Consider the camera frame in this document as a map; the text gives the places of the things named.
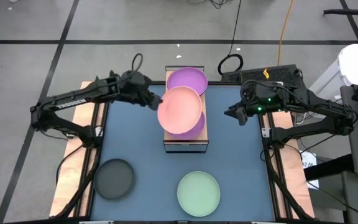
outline wire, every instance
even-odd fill
[[[136,67],[136,69],[134,69],[134,64],[135,64],[135,61],[136,61],[136,59],[138,58],[138,56],[140,56],[140,62],[139,62],[139,64],[138,64],[138,66]],[[131,65],[132,72],[131,72],[131,74],[129,74],[129,75],[128,75],[127,77],[125,77],[125,78],[120,78],[120,79],[119,79],[118,81],[116,81],[116,82],[108,83],[108,84],[101,85],[101,86],[97,86],[95,89],[101,88],[101,87],[106,87],[106,86],[117,85],[117,84],[120,83],[120,82],[123,82],[123,81],[125,81],[125,80],[130,79],[130,78],[131,78],[132,76],[134,76],[135,73],[140,69],[140,67],[142,66],[142,64],[143,64],[143,55],[142,55],[141,53],[137,53],[137,54],[135,55],[135,57],[132,59],[132,65]]]
[[[45,131],[41,131],[41,134],[43,134],[43,135],[44,135],[44,136],[46,136],[46,137],[53,138],[53,139],[59,139],[59,140],[68,141],[68,139],[66,139],[66,138],[61,138],[61,137],[51,136],[51,135],[49,135],[49,134],[45,133]]]
[[[214,2],[213,0],[209,0],[215,9],[220,9],[224,4],[226,4],[229,0],[222,0],[220,2]]]
[[[260,152],[260,154],[259,154],[259,159],[260,159],[261,161],[266,162],[266,160],[262,159],[262,154],[263,154],[263,153],[264,153],[264,150],[262,150],[262,151]],[[272,155],[270,155],[270,159],[273,158],[273,156],[274,156],[274,151],[273,151]]]
[[[303,114],[303,119],[300,122],[295,122],[295,125],[303,124],[305,121],[306,113]]]
[[[285,27],[287,26],[288,18],[290,17],[290,13],[291,13],[291,10],[292,10],[293,2],[294,2],[294,0],[291,0],[291,4],[290,4],[290,7],[288,8],[287,16],[285,16],[284,26],[283,26],[283,29],[282,29],[282,31],[281,31],[280,43],[279,43],[279,45],[278,45],[277,66],[280,65],[281,48],[282,48],[282,42],[283,42],[283,37],[284,37],[284,31],[285,31]]]
[[[315,185],[312,184],[311,182],[308,182],[308,183],[309,183],[310,185],[312,185],[313,187],[315,187],[316,189],[319,189],[320,191],[322,191],[322,192],[328,194],[329,196],[331,196],[333,199],[337,200],[339,203],[341,203],[341,204],[344,205],[345,207],[350,208],[351,210],[353,210],[353,211],[355,211],[355,212],[358,213],[358,210],[357,210],[357,209],[355,209],[354,207],[352,207],[352,206],[346,204],[345,202],[342,202],[340,199],[338,199],[337,197],[333,196],[331,193],[329,193],[329,192],[327,192],[326,190],[323,190],[323,189],[321,189],[321,188],[315,186]]]
[[[63,163],[66,161],[66,159],[68,159],[70,156],[74,155],[74,153],[78,152],[80,149],[82,149],[84,144],[80,145],[78,148],[74,149],[74,151],[72,151],[71,153],[69,153],[67,156],[65,156],[62,161],[60,161],[59,165],[57,166],[57,170],[56,170],[56,185],[57,182],[59,180],[59,173],[60,173],[60,168],[63,165]]]
[[[230,51],[229,51],[229,54],[228,54],[228,55],[231,54],[231,50],[232,50],[232,48],[233,48],[234,37],[236,36],[237,22],[238,22],[238,20],[239,20],[240,7],[241,7],[241,0],[240,0],[240,3],[239,3],[239,7],[238,7],[238,9],[237,9],[236,24],[234,25],[233,38],[231,39],[231,46],[230,46]]]
[[[295,124],[296,124],[296,125],[298,125],[298,123],[296,122],[297,118],[298,118],[298,114],[296,114],[296,117],[295,117]],[[302,145],[304,148],[306,148],[305,144],[303,144],[302,138],[299,138],[299,140],[300,140],[300,142],[301,142],[301,145]],[[310,154],[311,154],[312,156],[314,156],[314,158],[316,158],[317,161],[325,162],[325,161],[322,161],[321,159],[317,158],[317,156],[316,156],[313,152],[311,152],[311,151],[308,151],[308,152],[310,152]]]
[[[301,154],[301,152],[300,152],[297,148],[295,148],[295,147],[293,147],[293,146],[290,146],[289,144],[285,144],[285,145],[288,146],[288,147],[290,147],[290,148],[292,148],[292,149],[294,149],[297,153],[299,153],[299,156],[301,157],[301,161],[303,161],[302,154]]]
[[[287,187],[283,183],[282,179],[278,176],[277,172],[274,170],[272,161],[269,161],[266,164],[267,164],[267,172],[272,176],[272,179],[276,183],[277,187],[281,190],[281,192],[283,193],[284,197],[288,200],[288,202],[290,203],[292,209],[298,215],[299,219],[312,220],[313,218],[311,216],[309,216],[303,210],[303,208],[298,204],[298,202],[292,196],[291,192],[287,189]]]
[[[321,144],[321,143],[323,143],[323,142],[327,141],[328,139],[330,139],[330,138],[332,138],[332,137],[334,137],[334,136],[335,136],[335,134],[332,134],[331,136],[328,136],[327,138],[325,138],[325,139],[321,140],[320,142],[317,142],[316,144],[314,144],[314,145],[312,145],[312,146],[307,147],[306,149],[304,149],[303,151],[301,151],[301,154],[302,154],[302,153],[304,153],[305,151],[310,150],[312,147],[315,147],[315,146],[317,146],[318,144]]]

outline table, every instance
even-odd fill
[[[85,105],[81,105],[77,107],[74,121],[77,121],[78,118],[82,118],[83,121],[88,119],[89,124],[93,107],[89,106],[85,108],[84,106]],[[283,126],[285,128],[289,128],[292,125],[291,117],[288,113],[274,113],[273,118],[276,126]],[[291,140],[288,144],[297,147],[295,140]],[[75,148],[75,146],[77,146],[77,144],[75,144],[74,140],[71,140],[67,145],[67,150],[65,154],[68,154],[70,150]],[[60,173],[60,181],[58,183],[55,199],[53,201],[51,209],[51,215],[54,215],[58,211],[60,211],[60,209],[63,208],[66,202],[71,198],[70,192],[74,192],[76,190],[76,187],[78,186],[80,170],[83,165],[83,156],[83,154],[79,153],[76,155],[76,157],[73,156],[72,158],[67,160],[67,163],[63,165],[62,171]],[[281,150],[281,156],[285,179],[289,191],[293,194],[293,196],[296,198],[298,203],[305,209],[305,211],[309,215],[314,216],[299,154],[290,147],[286,147]],[[83,202],[86,201],[87,195],[88,194],[84,195]],[[282,197],[279,196],[278,200],[281,217],[285,217]],[[80,214],[85,213],[84,208],[81,208],[81,211],[83,212],[81,212]]]
[[[352,100],[353,87],[342,86],[342,102],[352,108],[358,114],[358,102]],[[314,180],[328,175],[340,174],[342,171],[354,171],[358,173],[358,121],[354,124],[354,130],[349,135],[351,154],[305,169],[306,179]]]

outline black cable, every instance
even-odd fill
[[[285,184],[282,182],[282,180],[278,176],[277,172],[274,170],[273,164],[271,161],[267,162],[267,172],[273,178],[274,182],[276,183],[277,187],[281,190],[284,197],[287,198],[288,202],[290,203],[292,209],[295,211],[296,215],[298,215],[299,219],[313,220],[313,218],[311,216],[309,216],[303,210],[303,208],[298,204],[298,202],[292,196],[291,192],[287,189]]]
[[[239,20],[240,7],[241,7],[241,0],[240,0],[240,3],[239,3],[239,7],[238,7],[238,9],[237,9],[236,23],[234,24],[233,38],[231,39],[231,46],[230,46],[230,51],[229,51],[228,55],[231,54],[231,50],[232,50],[232,48],[233,48],[234,38],[235,38],[235,36],[236,36],[236,30],[237,30],[237,22],[238,22],[238,20]]]
[[[64,140],[64,141],[68,141],[68,139],[65,139],[65,138],[56,137],[56,136],[51,136],[51,135],[49,135],[49,134],[45,133],[45,131],[40,131],[40,132],[41,132],[41,134],[43,134],[44,136],[49,137],[49,138],[59,139],[59,140]]]
[[[104,129],[102,128],[98,134],[98,137],[100,137],[102,135],[102,133],[104,132]],[[95,172],[97,170],[97,165],[98,165],[98,155],[95,155],[95,159],[93,161],[92,164],[92,168],[89,170],[88,174],[86,175],[83,183],[78,187],[77,191],[74,193],[74,195],[72,196],[72,198],[70,199],[70,201],[66,204],[66,206],[63,208],[63,210],[57,214],[56,216],[54,216],[53,218],[61,218],[61,217],[68,217],[70,212],[73,210],[73,208],[75,207],[75,205],[77,204],[77,201],[81,198],[82,194],[84,193],[85,189],[87,188],[88,184],[93,180],[93,177],[95,175]]]
[[[285,145],[288,146],[288,147],[291,147],[293,150],[295,150],[297,153],[299,153],[299,156],[301,157],[301,161],[303,161],[302,154],[297,148],[295,148],[293,146],[290,146],[289,144],[285,144]]]
[[[226,57],[224,57],[224,58],[221,60],[221,62],[219,62],[219,64],[218,64],[218,73],[219,73],[220,75],[223,75],[222,70],[221,70],[223,63],[224,63],[227,59],[229,59],[229,58],[231,58],[231,57],[236,57],[236,58],[238,58],[238,59],[240,60],[240,65],[239,65],[238,68],[235,70],[235,72],[240,71],[240,70],[242,69],[242,66],[244,65],[244,60],[242,59],[242,56],[241,56],[241,55],[239,55],[239,54],[231,54],[231,50],[232,50],[233,44],[234,44],[234,38],[235,38],[235,36],[236,36],[237,22],[238,22],[238,20],[239,20],[239,14],[240,14],[240,7],[241,7],[241,0],[240,0],[240,3],[239,3],[239,7],[238,7],[238,9],[237,9],[236,24],[234,25],[233,38],[231,39],[231,45],[230,45],[229,54],[228,54]]]
[[[229,0],[222,0],[221,2],[214,2],[213,0],[209,0],[215,9],[220,9],[224,4],[226,4]]]
[[[262,159],[262,154],[263,154],[263,153],[264,153],[264,151],[262,150],[262,151],[260,152],[260,154],[259,154],[259,159],[260,159],[261,161],[266,162],[264,159]]]
[[[335,134],[333,134],[333,135],[331,135],[331,136],[328,136],[327,138],[321,140],[320,142],[317,142],[316,144],[307,147],[306,149],[304,149],[303,151],[301,151],[301,154],[304,153],[305,151],[308,151],[308,150],[311,149],[312,147],[315,147],[315,146],[317,146],[318,144],[321,144],[321,143],[327,141],[328,139],[330,139],[330,138],[332,138],[332,137],[334,137],[334,136],[335,136]]]
[[[313,187],[315,187],[316,189],[319,189],[320,191],[322,191],[322,192],[328,194],[328,195],[331,196],[333,199],[335,199],[335,200],[337,200],[339,203],[341,203],[343,206],[345,206],[345,207],[347,207],[347,208],[350,208],[351,210],[353,210],[353,211],[355,211],[355,212],[358,213],[358,210],[357,210],[357,209],[355,209],[354,207],[352,207],[352,206],[350,206],[350,205],[348,205],[348,204],[342,202],[340,199],[338,199],[337,197],[333,196],[331,193],[329,193],[329,192],[327,192],[327,191],[325,191],[325,190],[323,190],[323,189],[321,189],[321,188],[315,186],[314,184],[312,184],[312,183],[310,183],[310,182],[308,182],[308,183],[309,183],[310,185],[312,185]]]
[[[296,126],[298,126],[298,125],[297,125],[297,123],[298,123],[297,119],[298,119],[298,114],[296,114],[296,117],[295,117],[295,125],[296,125]],[[305,144],[303,144],[302,138],[299,138],[299,140],[300,140],[300,142],[301,142],[301,145],[302,145],[304,148],[306,148]],[[316,158],[316,160],[318,160],[318,161],[320,161],[320,162],[325,162],[325,161],[322,161],[321,159],[317,158],[317,156],[316,156],[313,152],[310,152],[310,154],[311,154],[312,156],[314,156],[314,158]]]
[[[60,168],[62,167],[63,163],[66,161],[66,159],[68,159],[70,156],[74,155],[74,153],[78,152],[81,148],[83,147],[83,144],[80,145],[78,148],[74,149],[74,151],[72,151],[71,153],[69,153],[67,156],[65,156],[62,161],[60,161],[59,165],[57,166],[57,170],[56,170],[56,185],[57,182],[59,180],[59,173],[60,173]]]
[[[140,62],[139,62],[139,64],[138,64],[138,66],[136,67],[136,69],[134,69],[134,64],[135,64],[135,61],[136,61],[136,59],[138,58],[138,56],[140,56]],[[101,87],[106,87],[106,86],[117,85],[117,84],[120,83],[120,82],[123,82],[123,81],[125,81],[125,80],[130,79],[130,78],[131,78],[132,76],[134,76],[135,73],[140,69],[140,67],[142,66],[142,64],[143,64],[143,55],[142,55],[141,53],[137,53],[137,54],[135,55],[135,57],[132,59],[132,65],[131,65],[132,72],[131,72],[130,75],[128,75],[128,76],[125,77],[125,78],[120,78],[120,79],[119,79],[118,81],[116,81],[116,82],[109,83],[109,84],[105,84],[105,85],[101,85],[101,86],[97,86],[96,88],[101,88]]]

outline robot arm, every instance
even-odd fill
[[[30,108],[31,126],[36,131],[56,129],[63,134],[78,136],[84,147],[97,147],[97,135],[91,126],[80,126],[59,118],[56,111],[84,103],[107,103],[123,101],[156,110],[162,102],[160,97],[148,90],[151,79],[136,70],[129,70],[121,77],[110,71],[109,77],[96,80],[82,90],[75,90],[40,100]]]
[[[283,148],[290,139],[321,133],[348,135],[358,119],[357,113],[347,105],[318,98],[312,91],[298,86],[285,86],[280,82],[246,81],[240,90],[241,101],[230,106],[224,114],[245,125],[248,117],[277,111],[297,113],[315,112],[326,117],[317,123],[289,129],[264,129],[264,137],[273,147]]]

